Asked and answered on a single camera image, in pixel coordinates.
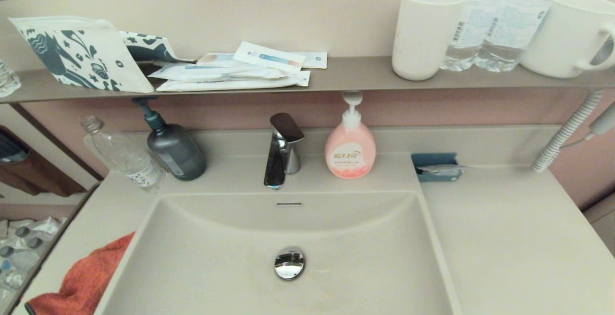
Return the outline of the wrapped toothbrush packet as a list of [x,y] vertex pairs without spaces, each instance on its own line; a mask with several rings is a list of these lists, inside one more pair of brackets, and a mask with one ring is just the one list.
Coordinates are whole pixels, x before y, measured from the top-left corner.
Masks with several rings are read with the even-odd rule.
[[148,77],[185,83],[231,81],[233,79],[262,78],[278,79],[292,73],[275,68],[259,66],[206,67],[196,65],[165,66]]

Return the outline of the clear drinking glass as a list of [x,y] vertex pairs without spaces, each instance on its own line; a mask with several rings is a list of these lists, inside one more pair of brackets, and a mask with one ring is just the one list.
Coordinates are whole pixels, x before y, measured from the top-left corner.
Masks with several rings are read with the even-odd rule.
[[8,97],[22,87],[18,75],[0,59],[0,98]]

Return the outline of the pink soap pump bottle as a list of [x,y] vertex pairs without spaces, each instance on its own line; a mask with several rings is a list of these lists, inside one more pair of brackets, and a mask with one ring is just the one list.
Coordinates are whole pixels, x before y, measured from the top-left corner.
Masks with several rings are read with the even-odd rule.
[[345,180],[360,179],[369,174],[375,164],[376,141],[357,110],[363,100],[362,92],[345,91],[343,99],[348,109],[341,116],[341,123],[327,138],[325,160],[334,176]]

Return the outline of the empty clear plastic bottle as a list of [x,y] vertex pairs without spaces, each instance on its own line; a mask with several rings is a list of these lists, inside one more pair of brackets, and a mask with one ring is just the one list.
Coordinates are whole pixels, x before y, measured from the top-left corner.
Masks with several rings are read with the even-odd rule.
[[81,126],[106,166],[120,171],[149,194],[159,192],[167,173],[150,153],[125,133],[109,128],[97,116],[86,116]]

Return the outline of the long white plastic packet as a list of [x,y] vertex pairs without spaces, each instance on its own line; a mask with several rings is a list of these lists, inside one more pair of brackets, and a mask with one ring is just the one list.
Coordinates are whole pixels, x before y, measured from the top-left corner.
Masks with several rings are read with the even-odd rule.
[[239,81],[183,83],[169,80],[160,85],[157,92],[199,92],[215,90],[252,90],[277,89],[283,87],[307,87],[310,81],[310,71],[301,71],[288,77],[278,79],[248,79]]

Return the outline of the chrome sink faucet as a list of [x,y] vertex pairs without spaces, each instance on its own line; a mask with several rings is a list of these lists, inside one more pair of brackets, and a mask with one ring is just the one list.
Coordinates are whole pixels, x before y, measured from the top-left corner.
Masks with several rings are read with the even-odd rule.
[[286,175],[297,173],[300,159],[296,145],[305,138],[298,124],[288,113],[271,116],[271,142],[263,184],[272,190],[283,187]]

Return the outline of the silver sachet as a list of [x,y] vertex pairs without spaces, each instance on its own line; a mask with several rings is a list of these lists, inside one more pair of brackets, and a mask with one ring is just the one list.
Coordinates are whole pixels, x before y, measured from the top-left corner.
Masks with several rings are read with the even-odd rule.
[[430,175],[435,177],[459,177],[463,174],[468,166],[457,164],[437,164],[418,166],[417,173],[420,175]]

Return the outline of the blue soap holder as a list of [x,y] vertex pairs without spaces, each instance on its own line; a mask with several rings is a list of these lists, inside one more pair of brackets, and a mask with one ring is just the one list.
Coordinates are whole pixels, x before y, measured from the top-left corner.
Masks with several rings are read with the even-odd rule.
[[[418,166],[425,165],[437,165],[437,164],[457,164],[457,153],[414,153],[411,155],[412,162],[415,166],[417,173]],[[435,177],[430,175],[420,175],[417,173],[418,180],[421,183],[442,183],[442,182],[454,182],[461,177]]]

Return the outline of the grey wall shelf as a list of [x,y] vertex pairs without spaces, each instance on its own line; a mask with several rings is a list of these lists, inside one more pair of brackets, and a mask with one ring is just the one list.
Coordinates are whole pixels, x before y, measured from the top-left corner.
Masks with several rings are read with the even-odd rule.
[[[18,76],[22,81],[20,89],[10,96],[0,98],[0,104],[140,96],[136,92],[96,90],[62,85],[54,79],[48,70],[20,72]],[[336,57],[329,58],[326,69],[314,69],[310,72],[310,81],[307,87],[292,86],[264,89],[264,92],[308,93],[343,90],[494,89],[508,87],[615,89],[615,69],[585,72],[572,79],[557,79],[541,76],[521,66],[506,73],[488,72],[474,66],[463,72],[439,70],[430,79],[415,82],[397,76],[393,72],[390,57]]]

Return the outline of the black bin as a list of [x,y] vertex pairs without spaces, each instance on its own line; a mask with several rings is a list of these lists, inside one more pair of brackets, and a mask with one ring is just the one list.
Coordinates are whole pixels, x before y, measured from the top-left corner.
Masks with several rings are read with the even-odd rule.
[[0,163],[14,163],[25,160],[29,150],[11,134],[0,129]]

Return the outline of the grey hair dryer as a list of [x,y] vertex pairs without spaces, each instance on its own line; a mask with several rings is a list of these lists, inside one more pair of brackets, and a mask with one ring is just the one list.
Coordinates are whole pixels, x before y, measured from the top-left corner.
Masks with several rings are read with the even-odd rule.
[[604,135],[615,127],[615,101],[607,107],[591,124],[589,124],[589,133],[584,138],[575,141],[571,144],[563,145],[560,149],[569,148],[578,144],[582,144],[594,136]]

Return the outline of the white tumbler cup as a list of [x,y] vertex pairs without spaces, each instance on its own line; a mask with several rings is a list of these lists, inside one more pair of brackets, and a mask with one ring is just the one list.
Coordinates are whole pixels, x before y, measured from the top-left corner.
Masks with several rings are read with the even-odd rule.
[[464,0],[401,0],[392,67],[397,76],[424,81],[440,69]]

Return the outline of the white sachet blue orange stripe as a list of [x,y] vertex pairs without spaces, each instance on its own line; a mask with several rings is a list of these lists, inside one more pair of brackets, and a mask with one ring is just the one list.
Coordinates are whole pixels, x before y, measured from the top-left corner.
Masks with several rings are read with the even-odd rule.
[[234,61],[266,66],[287,73],[301,71],[306,57],[243,41],[233,55]]

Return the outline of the small white blue patterned pouch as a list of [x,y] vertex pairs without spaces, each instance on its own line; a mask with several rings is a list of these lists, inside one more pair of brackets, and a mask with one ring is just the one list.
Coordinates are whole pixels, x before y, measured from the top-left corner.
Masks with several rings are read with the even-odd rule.
[[180,58],[166,37],[119,31],[123,42],[137,62],[195,62],[195,59]]

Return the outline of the white sachet pink print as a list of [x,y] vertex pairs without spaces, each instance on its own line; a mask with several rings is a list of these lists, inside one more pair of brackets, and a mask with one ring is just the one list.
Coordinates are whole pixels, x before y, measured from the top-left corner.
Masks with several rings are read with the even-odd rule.
[[196,65],[218,68],[252,66],[250,63],[235,60],[234,56],[234,53],[208,53],[196,61]]

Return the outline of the beige sink basin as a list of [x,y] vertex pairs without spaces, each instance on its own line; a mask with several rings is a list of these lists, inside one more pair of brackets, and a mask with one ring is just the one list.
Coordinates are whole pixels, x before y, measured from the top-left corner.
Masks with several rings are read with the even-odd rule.
[[[299,278],[275,257],[298,247]],[[384,193],[172,194],[96,315],[463,315],[423,200]]]

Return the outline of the white sachet blue logo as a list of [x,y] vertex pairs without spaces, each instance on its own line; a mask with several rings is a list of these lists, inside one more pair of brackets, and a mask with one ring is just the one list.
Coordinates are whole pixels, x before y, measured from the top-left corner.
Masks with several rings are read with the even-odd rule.
[[291,52],[291,54],[305,57],[303,69],[327,69],[327,52]]

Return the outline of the plastic wrapped water bottle pack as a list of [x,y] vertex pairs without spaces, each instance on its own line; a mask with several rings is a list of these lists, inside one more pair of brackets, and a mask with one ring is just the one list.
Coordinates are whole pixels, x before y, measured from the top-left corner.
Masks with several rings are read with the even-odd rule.
[[26,277],[39,262],[43,250],[67,221],[48,217],[39,221],[11,221],[9,236],[0,240],[0,314],[4,313]]

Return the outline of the dark grey pump bottle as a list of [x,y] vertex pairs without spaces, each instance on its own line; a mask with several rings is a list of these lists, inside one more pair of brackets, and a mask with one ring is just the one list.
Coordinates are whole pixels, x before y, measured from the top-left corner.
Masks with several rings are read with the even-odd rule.
[[157,98],[135,97],[131,100],[144,111],[144,120],[151,129],[147,146],[176,179],[185,182],[195,180],[206,171],[206,159],[187,129],[178,124],[168,124],[151,109],[148,102]]

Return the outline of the orange towel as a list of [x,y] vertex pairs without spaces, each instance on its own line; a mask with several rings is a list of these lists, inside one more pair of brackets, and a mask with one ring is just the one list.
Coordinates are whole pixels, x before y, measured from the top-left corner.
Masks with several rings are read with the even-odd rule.
[[25,303],[28,315],[94,315],[134,232],[92,251],[70,268],[57,292]]

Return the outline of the chrome drain stopper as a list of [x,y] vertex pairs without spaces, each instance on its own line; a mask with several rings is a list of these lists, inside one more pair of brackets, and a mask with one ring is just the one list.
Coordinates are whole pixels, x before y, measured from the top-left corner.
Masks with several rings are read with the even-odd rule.
[[296,246],[286,247],[275,257],[274,271],[278,278],[285,281],[299,278],[306,266],[305,254]]

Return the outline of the large white blue patterned pouch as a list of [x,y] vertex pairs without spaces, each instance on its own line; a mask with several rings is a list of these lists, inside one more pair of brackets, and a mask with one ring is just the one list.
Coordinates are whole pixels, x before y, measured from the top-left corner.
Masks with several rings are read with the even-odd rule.
[[63,85],[154,92],[111,22],[79,16],[9,18],[9,21]]

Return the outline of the clear water bottle white label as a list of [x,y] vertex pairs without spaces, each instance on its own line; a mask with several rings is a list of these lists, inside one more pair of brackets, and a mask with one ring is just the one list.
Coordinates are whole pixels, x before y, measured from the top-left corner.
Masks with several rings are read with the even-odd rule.
[[474,65],[495,73],[512,71],[520,63],[552,1],[500,0]]
[[474,64],[495,18],[498,4],[499,0],[464,0],[455,34],[440,63],[442,70],[461,72]]

